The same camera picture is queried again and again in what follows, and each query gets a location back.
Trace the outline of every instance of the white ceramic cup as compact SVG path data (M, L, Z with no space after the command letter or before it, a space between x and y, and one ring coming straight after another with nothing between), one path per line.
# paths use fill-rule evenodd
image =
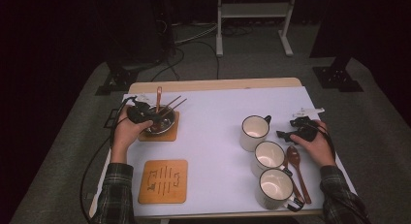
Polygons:
M254 159L251 161L251 171L254 176L260 177L263 171L267 169L279 169L288 176L293 174L286 167L283 166L285 159L284 150L280 145L263 141L259 143L254 152Z
M257 202L266 209L278 209L281 206L300 211L304 203L293 195L293 182L290 177L278 169L265 170L255 190Z
M264 141L269 133L271 116L250 115L242 121L239 144L247 151L254 151L257 144Z

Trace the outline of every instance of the dark background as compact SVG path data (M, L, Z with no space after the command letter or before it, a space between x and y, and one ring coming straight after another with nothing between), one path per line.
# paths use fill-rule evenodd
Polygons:
M0 221L4 223L13 216L86 80L106 58L101 51L102 26L91 0L0 2L5 107L1 121L5 141L0 153ZM174 22L216 20L216 0L172 3ZM371 71L408 124L409 3L297 0L292 18L293 23L307 24L324 20L312 57L335 56L350 36L345 34L362 29L355 35L359 41L352 45L353 56Z

